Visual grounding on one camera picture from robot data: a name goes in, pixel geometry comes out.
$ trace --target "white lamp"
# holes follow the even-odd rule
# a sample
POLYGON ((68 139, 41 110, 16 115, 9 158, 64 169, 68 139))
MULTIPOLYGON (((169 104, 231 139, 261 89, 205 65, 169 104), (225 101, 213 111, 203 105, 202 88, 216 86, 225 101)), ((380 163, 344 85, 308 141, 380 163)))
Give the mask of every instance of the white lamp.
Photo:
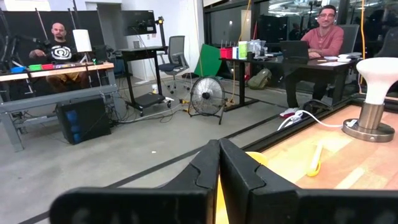
POLYGON ((388 89, 398 80, 398 58, 370 58, 356 65, 368 85, 359 119, 347 119, 343 132, 371 142, 388 142, 394 138, 394 128, 381 123, 384 99, 388 89))
POLYGON ((87 52, 93 51, 91 49, 90 36, 88 35, 88 30, 75 29, 73 30, 73 38, 75 39, 77 52, 84 52, 85 56, 80 61, 80 63, 85 60, 88 61, 87 52))

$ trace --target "laptop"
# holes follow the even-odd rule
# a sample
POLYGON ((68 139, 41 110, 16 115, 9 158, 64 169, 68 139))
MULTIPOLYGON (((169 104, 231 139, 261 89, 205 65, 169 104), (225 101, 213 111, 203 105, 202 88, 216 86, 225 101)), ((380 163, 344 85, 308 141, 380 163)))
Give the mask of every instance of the laptop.
POLYGON ((282 49, 284 62, 306 64, 310 60, 308 56, 308 44, 306 41, 281 41, 280 48, 282 49))

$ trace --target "pink sweater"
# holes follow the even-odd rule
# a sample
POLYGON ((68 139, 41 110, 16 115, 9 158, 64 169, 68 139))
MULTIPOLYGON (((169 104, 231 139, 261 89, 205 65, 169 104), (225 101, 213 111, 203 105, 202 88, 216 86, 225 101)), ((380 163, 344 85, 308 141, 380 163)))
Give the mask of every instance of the pink sweater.
POLYGON ((318 27, 310 30, 301 40, 307 41, 311 49, 321 50, 321 56, 338 56, 341 45, 343 45, 343 29, 333 26, 323 37, 321 37, 319 29, 318 27))

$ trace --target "green object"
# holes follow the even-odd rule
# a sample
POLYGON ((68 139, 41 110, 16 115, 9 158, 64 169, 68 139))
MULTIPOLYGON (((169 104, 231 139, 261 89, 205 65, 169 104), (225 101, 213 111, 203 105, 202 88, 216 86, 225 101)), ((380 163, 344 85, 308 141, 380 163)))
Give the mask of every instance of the green object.
POLYGON ((30 71, 40 71, 42 69, 42 65, 29 65, 30 71))
POLYGON ((239 59, 247 59, 248 57, 248 42, 239 41, 239 59))
POLYGON ((203 44, 201 46, 200 60, 198 60, 195 74, 199 75, 200 77, 214 77, 217 75, 221 63, 220 50, 216 47, 203 44))
POLYGON ((271 71, 263 68, 257 75, 251 77, 248 81, 248 86, 252 90, 263 90, 266 88, 269 80, 271 80, 271 71))

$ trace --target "office chair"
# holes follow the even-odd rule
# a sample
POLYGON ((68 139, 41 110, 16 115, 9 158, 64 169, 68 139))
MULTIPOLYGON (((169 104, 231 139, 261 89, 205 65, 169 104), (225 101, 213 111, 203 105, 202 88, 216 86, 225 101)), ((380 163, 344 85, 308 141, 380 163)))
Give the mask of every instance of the office chair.
MULTIPOLYGON (((398 57, 398 27, 387 32, 381 50, 374 57, 398 57)), ((390 87, 387 96, 398 96, 398 82, 390 87)))
POLYGON ((398 27, 387 32, 381 50, 374 57, 398 57, 398 27))
POLYGON ((352 53, 355 46, 355 39, 358 34, 359 25, 340 25, 344 31, 343 45, 341 46, 340 53, 348 54, 352 53))
MULTIPOLYGON (((182 71, 185 71, 189 68, 189 65, 187 64, 187 61, 185 60, 184 57, 184 42, 185 42, 185 36, 183 35, 178 35, 178 36, 173 36, 170 37, 169 39, 169 62, 170 63, 165 63, 163 54, 164 52, 159 52, 158 55, 162 57, 162 65, 159 65, 159 70, 166 73, 167 75, 172 75, 173 76, 173 85, 170 87, 170 85, 167 85, 167 88, 170 88, 171 91, 170 93, 173 94, 174 91, 173 89, 176 89, 175 85, 175 76, 179 74, 182 71)), ((192 88, 192 77, 190 76, 191 79, 191 85, 188 86, 185 84, 187 80, 187 76, 184 78, 184 88, 187 90, 192 88)))

